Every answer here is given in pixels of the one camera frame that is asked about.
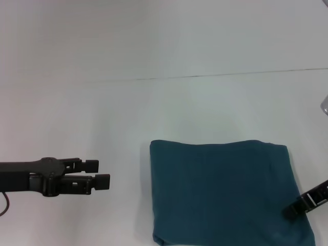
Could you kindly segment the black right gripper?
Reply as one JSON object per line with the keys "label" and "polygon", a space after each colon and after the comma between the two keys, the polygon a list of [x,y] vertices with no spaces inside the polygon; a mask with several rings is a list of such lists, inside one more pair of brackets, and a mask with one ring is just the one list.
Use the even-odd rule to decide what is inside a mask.
{"label": "black right gripper", "polygon": [[282,210],[284,218],[298,218],[327,202],[327,181],[303,193]]}

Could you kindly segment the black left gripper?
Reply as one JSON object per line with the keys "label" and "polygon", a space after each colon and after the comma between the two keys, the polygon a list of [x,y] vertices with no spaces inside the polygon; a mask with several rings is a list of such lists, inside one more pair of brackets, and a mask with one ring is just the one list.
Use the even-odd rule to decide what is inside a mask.
{"label": "black left gripper", "polygon": [[99,161],[46,157],[37,161],[2,162],[1,192],[34,191],[54,197],[59,194],[90,195],[92,189],[110,188],[110,174],[63,176],[64,166],[65,173],[98,173]]}

